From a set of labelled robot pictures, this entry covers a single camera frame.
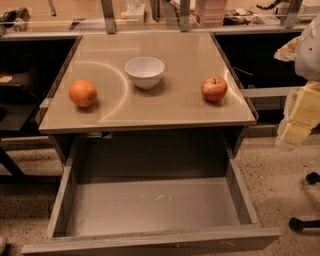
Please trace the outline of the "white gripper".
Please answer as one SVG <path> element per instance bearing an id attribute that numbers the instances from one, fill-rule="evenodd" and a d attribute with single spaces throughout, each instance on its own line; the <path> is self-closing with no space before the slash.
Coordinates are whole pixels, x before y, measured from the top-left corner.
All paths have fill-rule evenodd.
<path id="1" fill-rule="evenodd" d="M 295 72 L 307 80 L 320 80 L 320 14 L 301 33 L 274 54 L 279 61 L 295 59 Z M 320 82 L 291 89 L 284 107 L 275 145 L 281 150 L 300 146 L 320 124 Z"/>

